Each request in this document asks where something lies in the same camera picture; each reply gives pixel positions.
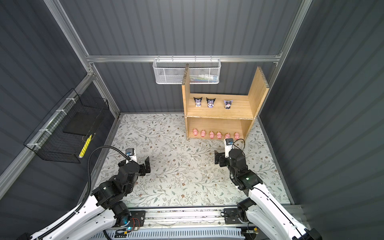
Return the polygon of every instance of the gray wall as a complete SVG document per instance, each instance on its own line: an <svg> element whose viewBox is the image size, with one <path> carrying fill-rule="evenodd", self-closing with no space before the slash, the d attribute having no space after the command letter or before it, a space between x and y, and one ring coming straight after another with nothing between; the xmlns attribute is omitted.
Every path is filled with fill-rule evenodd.
<svg viewBox="0 0 384 240"><path fill-rule="evenodd" d="M273 55L300 1L61 3L90 55Z"/></svg>
<svg viewBox="0 0 384 240"><path fill-rule="evenodd" d="M261 119L324 239L382 239L384 1L315 0Z"/></svg>
<svg viewBox="0 0 384 240"><path fill-rule="evenodd" d="M121 112L183 111L180 84L157 84L152 63L96 63ZM192 84L193 93L248 94L257 66L266 77L274 63L222 63L218 84Z"/></svg>
<svg viewBox="0 0 384 240"><path fill-rule="evenodd" d="M0 1L0 51L2 173L28 135L86 72L43 0ZM84 94L100 97L93 84ZM113 121L108 112L88 154L104 144ZM0 239L14 240L49 225L77 204L85 184L86 161L33 158L0 200Z"/></svg>
<svg viewBox="0 0 384 240"><path fill-rule="evenodd" d="M0 1L0 173L85 74L42 0Z"/></svg>

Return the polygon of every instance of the wire basket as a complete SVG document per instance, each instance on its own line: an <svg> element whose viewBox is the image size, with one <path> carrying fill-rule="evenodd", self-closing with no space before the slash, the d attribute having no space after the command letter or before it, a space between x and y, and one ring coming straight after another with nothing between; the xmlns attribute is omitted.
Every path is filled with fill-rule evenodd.
<svg viewBox="0 0 384 240"><path fill-rule="evenodd" d="M157 84L182 84L185 65L182 62L162 62L153 60L153 71ZM190 83L191 84L217 84L219 83L221 62L191 62Z"/></svg>
<svg viewBox="0 0 384 240"><path fill-rule="evenodd" d="M24 145L46 161L80 163L84 144L97 134L108 110L106 99L76 95L38 130L39 137L29 136Z"/></svg>

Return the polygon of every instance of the lower shelf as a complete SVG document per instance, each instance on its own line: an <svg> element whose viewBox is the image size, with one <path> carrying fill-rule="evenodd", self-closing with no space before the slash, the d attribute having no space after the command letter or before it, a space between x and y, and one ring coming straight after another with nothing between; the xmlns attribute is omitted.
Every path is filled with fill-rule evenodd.
<svg viewBox="0 0 384 240"><path fill-rule="evenodd" d="M188 137L196 139L210 139L209 132L213 131L215 133L215 138L217 139L217 132L221 132L223 135L221 141L224 139L224 135L229 133L231 138L235 138L235 132L240 134L240 138L244 138L244 132L242 128L242 121L240 119L214 119L214 118L187 118L188 121ZM197 136L193 135L193 129L196 128L199 131ZM205 137L201 137L200 133L202 130L205 130Z"/></svg>

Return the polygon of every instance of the floral tablecloth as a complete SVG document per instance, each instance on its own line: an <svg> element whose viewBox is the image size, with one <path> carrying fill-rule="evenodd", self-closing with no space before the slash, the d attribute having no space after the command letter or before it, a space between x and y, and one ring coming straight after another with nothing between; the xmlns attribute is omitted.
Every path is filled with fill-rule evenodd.
<svg viewBox="0 0 384 240"><path fill-rule="evenodd" d="M243 147L240 141L236 144ZM139 164L150 158L152 172L139 177L123 199L128 207L236 205L247 198L229 179L228 169L214 164L214 150L224 151L223 140L187 141L182 113L125 114L112 145L123 152L135 148ZM290 203L257 121L244 152L249 169L275 198ZM95 187L117 174L121 160L119 153L109 150Z"/></svg>

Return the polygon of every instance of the wooden shelf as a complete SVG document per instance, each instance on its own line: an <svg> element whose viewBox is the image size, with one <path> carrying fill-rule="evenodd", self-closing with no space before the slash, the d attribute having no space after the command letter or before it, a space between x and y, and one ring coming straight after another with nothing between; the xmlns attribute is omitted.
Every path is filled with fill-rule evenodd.
<svg viewBox="0 0 384 240"><path fill-rule="evenodd" d="M201 107L196 107L195 98L203 97ZM207 105L207 99L216 98L213 108ZM225 109L224 100L233 100L230 109ZM226 119L253 119L247 95L202 94L191 93L188 102L187 117L191 118L226 118Z"/></svg>
<svg viewBox="0 0 384 240"><path fill-rule="evenodd" d="M190 93L189 66L187 64L181 90L187 139L210 139L210 131L215 133L214 139L216 140L218 140L216 136L218 131L223 135L222 139L226 133L234 138L235 132L239 133L240 138L246 139L269 91L269 86L262 69L258 67L248 95ZM203 98L201 107L195 106L194 97ZM213 108L208 108L206 98L216 98ZM231 109L225 109L224 100L233 100ZM199 131L197 136L193 135L194 128ZM206 132L205 137L200 135L202 130Z"/></svg>

